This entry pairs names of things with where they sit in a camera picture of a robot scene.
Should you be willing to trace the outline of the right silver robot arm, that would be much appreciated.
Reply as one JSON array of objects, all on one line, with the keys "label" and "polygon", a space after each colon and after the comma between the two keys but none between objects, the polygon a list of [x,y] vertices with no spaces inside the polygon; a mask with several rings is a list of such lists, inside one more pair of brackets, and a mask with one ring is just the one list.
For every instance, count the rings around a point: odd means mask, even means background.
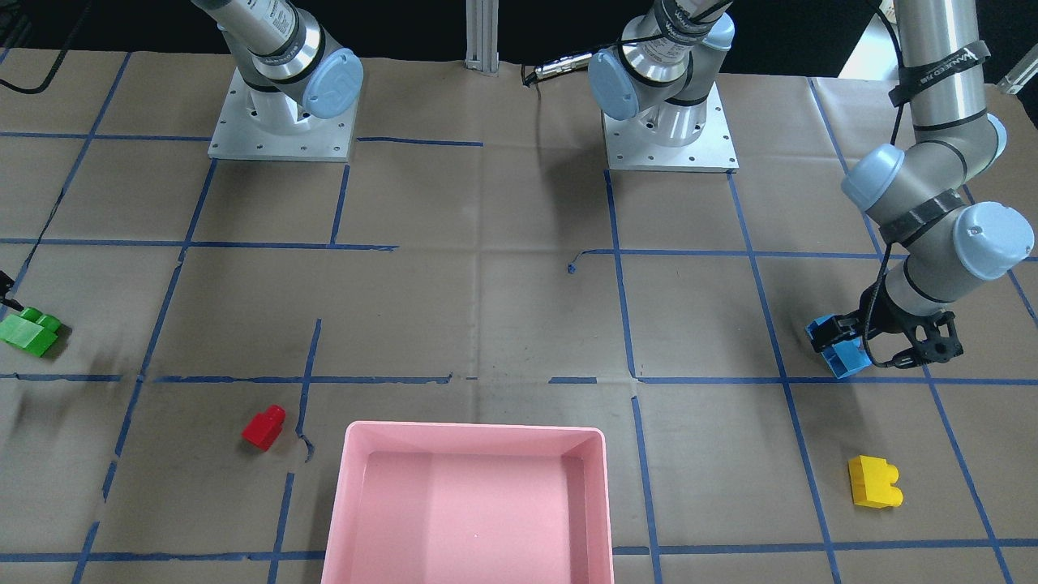
[{"label": "right silver robot arm", "polygon": [[364,71],[290,1],[200,1],[236,69],[208,159],[276,170],[349,167]]}]

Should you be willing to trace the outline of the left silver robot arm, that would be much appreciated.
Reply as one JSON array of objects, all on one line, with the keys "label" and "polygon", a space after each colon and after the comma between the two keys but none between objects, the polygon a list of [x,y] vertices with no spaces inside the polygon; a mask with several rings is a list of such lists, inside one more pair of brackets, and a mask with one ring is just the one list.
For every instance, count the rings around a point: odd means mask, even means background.
[{"label": "left silver robot arm", "polygon": [[[600,110],[616,121],[692,110],[700,114],[734,40],[727,1],[656,1],[618,40],[590,55]],[[872,149],[843,178],[844,195],[906,259],[880,265],[856,311],[814,319],[807,336],[835,377],[867,368],[911,369],[963,353],[950,304],[1004,276],[1035,237],[1019,211],[965,203],[959,190],[1005,151],[1007,130],[987,110],[981,40],[972,1],[902,1],[901,57],[889,92],[911,111],[916,144]]]}]

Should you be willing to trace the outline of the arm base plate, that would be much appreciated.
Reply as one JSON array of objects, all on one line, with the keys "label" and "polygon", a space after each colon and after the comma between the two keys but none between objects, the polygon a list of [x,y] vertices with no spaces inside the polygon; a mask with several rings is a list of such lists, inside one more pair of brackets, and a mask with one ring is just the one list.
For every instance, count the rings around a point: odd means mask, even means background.
[{"label": "arm base plate", "polygon": [[716,85],[693,106],[664,102],[628,121],[601,118],[611,170],[723,174],[740,167]]},{"label": "arm base plate", "polygon": [[234,161],[346,163],[359,102],[334,118],[316,118],[283,93],[260,92],[234,71],[208,156]]}]

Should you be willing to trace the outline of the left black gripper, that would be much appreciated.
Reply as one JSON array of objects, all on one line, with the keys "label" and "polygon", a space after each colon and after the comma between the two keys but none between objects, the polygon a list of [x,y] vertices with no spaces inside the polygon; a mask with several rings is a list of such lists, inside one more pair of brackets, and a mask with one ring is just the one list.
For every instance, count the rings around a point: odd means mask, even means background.
[{"label": "left black gripper", "polygon": [[[903,349],[886,361],[877,361],[870,341],[879,335],[901,333],[911,346]],[[897,307],[885,286],[871,285],[861,293],[859,315],[827,315],[814,319],[814,351],[849,344],[866,352],[878,368],[916,368],[926,363],[948,363],[963,355],[964,347],[957,335],[955,314],[940,310],[930,316],[917,316]]]}]

